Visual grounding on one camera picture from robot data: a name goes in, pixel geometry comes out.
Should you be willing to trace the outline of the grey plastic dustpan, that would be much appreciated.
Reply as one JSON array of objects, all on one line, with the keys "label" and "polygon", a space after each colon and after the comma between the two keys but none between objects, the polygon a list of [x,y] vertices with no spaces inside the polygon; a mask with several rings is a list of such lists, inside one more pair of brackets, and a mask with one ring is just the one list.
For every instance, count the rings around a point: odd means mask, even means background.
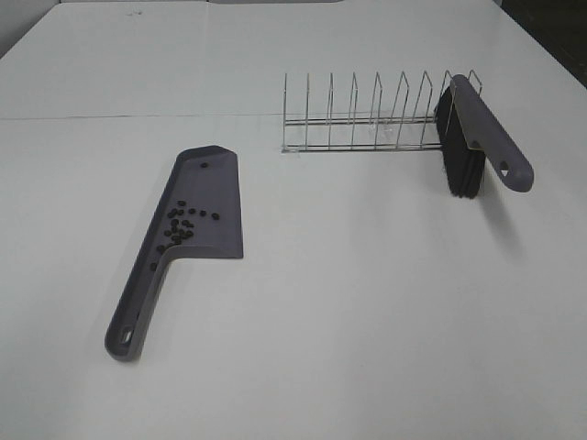
[{"label": "grey plastic dustpan", "polygon": [[182,151],[106,330],[105,350],[121,362],[139,358],[173,261],[243,257],[238,155],[217,145]]}]

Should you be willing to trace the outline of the pile of coffee beans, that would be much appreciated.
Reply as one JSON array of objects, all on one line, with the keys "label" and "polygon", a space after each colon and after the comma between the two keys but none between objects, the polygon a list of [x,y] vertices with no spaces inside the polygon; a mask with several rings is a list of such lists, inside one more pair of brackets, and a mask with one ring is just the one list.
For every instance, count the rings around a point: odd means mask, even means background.
[{"label": "pile of coffee beans", "polygon": [[143,242],[147,274],[173,259],[213,256],[225,217],[218,175],[208,159],[174,165]]}]

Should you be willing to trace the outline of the grey hand brush black bristles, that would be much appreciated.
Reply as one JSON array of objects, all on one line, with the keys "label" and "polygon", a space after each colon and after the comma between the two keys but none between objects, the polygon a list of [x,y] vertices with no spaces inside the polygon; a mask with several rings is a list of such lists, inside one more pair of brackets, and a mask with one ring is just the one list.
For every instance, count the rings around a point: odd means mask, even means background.
[{"label": "grey hand brush black bristles", "polygon": [[531,190],[533,167],[466,76],[450,78],[439,97],[435,123],[452,195],[475,198],[486,161],[508,189]]}]

